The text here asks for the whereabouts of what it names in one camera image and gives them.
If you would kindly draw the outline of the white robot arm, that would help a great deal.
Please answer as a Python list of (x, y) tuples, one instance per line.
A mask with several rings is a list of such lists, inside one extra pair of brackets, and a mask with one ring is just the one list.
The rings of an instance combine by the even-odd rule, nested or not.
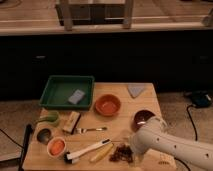
[(167, 124), (163, 118), (151, 117), (129, 138), (131, 150), (138, 155), (145, 154), (149, 149), (157, 150), (207, 171), (213, 171), (212, 144), (170, 135), (166, 128)]

